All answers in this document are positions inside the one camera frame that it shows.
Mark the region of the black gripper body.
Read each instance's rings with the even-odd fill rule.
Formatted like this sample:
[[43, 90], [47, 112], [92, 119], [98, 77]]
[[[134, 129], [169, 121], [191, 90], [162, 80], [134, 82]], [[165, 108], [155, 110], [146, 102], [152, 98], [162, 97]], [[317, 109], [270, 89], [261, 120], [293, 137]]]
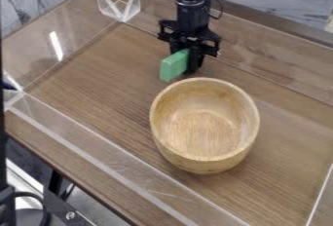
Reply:
[[190, 47], [199, 46], [203, 54], [215, 57], [221, 37], [210, 30], [210, 4], [177, 4], [177, 20], [161, 19], [158, 38], [169, 42], [171, 38], [187, 39]]

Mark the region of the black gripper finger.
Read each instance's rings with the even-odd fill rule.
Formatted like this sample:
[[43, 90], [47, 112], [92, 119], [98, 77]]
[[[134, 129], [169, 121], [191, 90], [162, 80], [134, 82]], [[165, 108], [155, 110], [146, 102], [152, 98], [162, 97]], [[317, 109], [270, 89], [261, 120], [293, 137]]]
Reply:
[[181, 40], [179, 38], [171, 38], [169, 40], [169, 47], [170, 47], [170, 52], [175, 54], [178, 51], [190, 48], [189, 40], [187, 39]]
[[199, 46], [193, 46], [189, 50], [187, 69], [186, 73], [193, 74], [202, 67], [205, 59], [203, 49]]

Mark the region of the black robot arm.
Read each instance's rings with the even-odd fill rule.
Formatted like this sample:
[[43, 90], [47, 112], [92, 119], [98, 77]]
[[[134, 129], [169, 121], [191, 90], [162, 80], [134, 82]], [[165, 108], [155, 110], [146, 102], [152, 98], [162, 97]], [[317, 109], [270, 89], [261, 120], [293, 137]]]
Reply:
[[169, 42], [170, 52], [189, 51], [186, 73], [193, 74], [203, 65], [205, 57], [215, 57], [221, 36], [210, 29], [211, 0], [175, 0], [175, 20], [161, 19], [158, 38]]

